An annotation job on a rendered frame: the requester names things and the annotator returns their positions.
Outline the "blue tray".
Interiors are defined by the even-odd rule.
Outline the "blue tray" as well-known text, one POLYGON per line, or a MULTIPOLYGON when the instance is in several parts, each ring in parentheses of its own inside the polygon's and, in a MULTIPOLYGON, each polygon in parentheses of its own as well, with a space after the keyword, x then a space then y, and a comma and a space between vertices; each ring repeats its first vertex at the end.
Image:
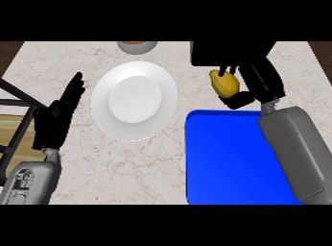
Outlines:
POLYGON ((296 205, 259 111, 193 110, 184 121, 185 199, 191 205, 296 205))

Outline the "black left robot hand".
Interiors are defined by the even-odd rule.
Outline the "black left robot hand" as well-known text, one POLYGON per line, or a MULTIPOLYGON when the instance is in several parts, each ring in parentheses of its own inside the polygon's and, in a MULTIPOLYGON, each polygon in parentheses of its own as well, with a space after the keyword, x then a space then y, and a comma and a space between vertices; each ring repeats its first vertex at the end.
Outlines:
POLYGON ((36 109, 34 116, 34 141, 32 149, 42 150, 45 148, 57 149, 64 141, 72 114, 78 107, 84 88, 82 73, 76 72, 64 91, 57 100, 53 100, 45 109, 36 109))

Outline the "white plate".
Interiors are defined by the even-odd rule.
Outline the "white plate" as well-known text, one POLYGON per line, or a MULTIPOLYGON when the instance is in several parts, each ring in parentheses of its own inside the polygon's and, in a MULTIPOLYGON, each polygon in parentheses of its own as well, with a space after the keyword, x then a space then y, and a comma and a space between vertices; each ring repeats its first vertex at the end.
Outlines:
POLYGON ((91 119, 98 130, 120 141, 151 136, 176 106, 176 86, 166 70, 129 61, 101 76, 91 92, 91 119))

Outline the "grey bowl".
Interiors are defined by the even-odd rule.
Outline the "grey bowl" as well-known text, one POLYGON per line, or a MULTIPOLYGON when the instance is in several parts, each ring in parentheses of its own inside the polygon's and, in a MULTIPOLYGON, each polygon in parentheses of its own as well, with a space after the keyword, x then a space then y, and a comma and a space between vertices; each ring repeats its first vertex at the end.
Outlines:
POLYGON ((140 43, 125 43, 122 41, 116 42, 120 50, 129 55, 146 54, 156 46, 156 41, 143 41, 140 43))

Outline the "yellow lemon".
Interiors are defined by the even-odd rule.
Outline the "yellow lemon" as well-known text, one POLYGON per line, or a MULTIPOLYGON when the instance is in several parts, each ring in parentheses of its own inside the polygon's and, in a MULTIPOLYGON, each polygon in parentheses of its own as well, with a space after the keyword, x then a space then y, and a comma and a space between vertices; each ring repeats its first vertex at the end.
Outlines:
POLYGON ((240 82, 230 72, 224 72, 224 75, 218 76, 218 70, 210 70, 209 79, 212 89, 222 98, 230 98, 240 92, 240 82))

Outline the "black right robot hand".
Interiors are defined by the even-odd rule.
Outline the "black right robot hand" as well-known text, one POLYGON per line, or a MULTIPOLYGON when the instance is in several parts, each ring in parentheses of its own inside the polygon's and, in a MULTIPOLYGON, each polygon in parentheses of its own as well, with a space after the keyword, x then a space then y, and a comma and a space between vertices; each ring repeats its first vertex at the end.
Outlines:
POLYGON ((281 78, 266 58, 253 59, 238 67, 247 91, 240 91, 230 98, 219 97, 224 105, 235 110, 258 101, 266 104, 284 96, 281 78))

